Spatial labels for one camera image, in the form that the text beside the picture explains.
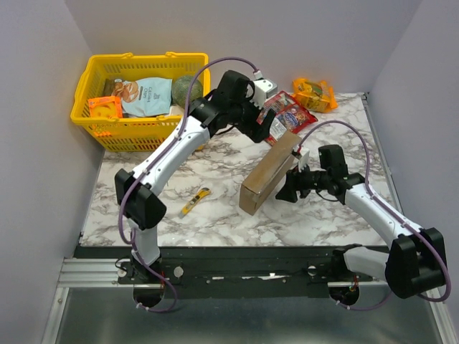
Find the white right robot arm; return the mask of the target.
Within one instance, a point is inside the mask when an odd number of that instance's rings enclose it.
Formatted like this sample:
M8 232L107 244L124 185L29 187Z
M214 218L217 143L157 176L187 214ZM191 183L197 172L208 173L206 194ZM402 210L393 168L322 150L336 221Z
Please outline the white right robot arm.
M298 165L286 173L276 199L295 203L312 191L327 191L360 215L389 249L383 253L358 244L337 249L329 265L331 275L340 281L354 273L376 277L402 299L449 286L442 234L408 220L379 198L360 173L349 173L341 146L321 146L318 154L320 170L312 171L306 156L302 156Z

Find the yellow utility knife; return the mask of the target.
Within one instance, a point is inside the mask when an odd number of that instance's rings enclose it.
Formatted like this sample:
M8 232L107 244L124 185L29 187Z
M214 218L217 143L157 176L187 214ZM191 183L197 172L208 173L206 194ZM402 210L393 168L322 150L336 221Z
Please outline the yellow utility knife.
M184 218L203 198L210 195L211 191L209 188L201 188L193 196L193 198L186 203L179 213L180 218Z

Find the brown cardboard express box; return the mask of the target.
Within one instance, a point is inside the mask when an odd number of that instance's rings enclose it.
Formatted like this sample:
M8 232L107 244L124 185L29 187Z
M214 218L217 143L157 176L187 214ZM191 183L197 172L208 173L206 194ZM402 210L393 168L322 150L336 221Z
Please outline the brown cardboard express box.
M244 212L254 215L273 192L293 165L292 151L300 141L296 134L285 132L242 182L239 207Z

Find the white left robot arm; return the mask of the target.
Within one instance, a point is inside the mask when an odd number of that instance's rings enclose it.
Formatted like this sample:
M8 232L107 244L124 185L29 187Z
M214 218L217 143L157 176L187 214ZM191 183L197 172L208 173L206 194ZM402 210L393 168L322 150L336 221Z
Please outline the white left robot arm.
M172 134L140 165L115 175L115 192L120 216L132 229L131 246L137 261L134 274L144 283L153 282L159 273L156 261L161 256L157 226L166 214L159 199L164 186L175 171L199 147L215 134L233 126L252 142L260 143L270 134L275 112L267 112L258 121L266 100L278 86L255 73L255 80L229 70L218 87L191 104L191 112L181 119Z

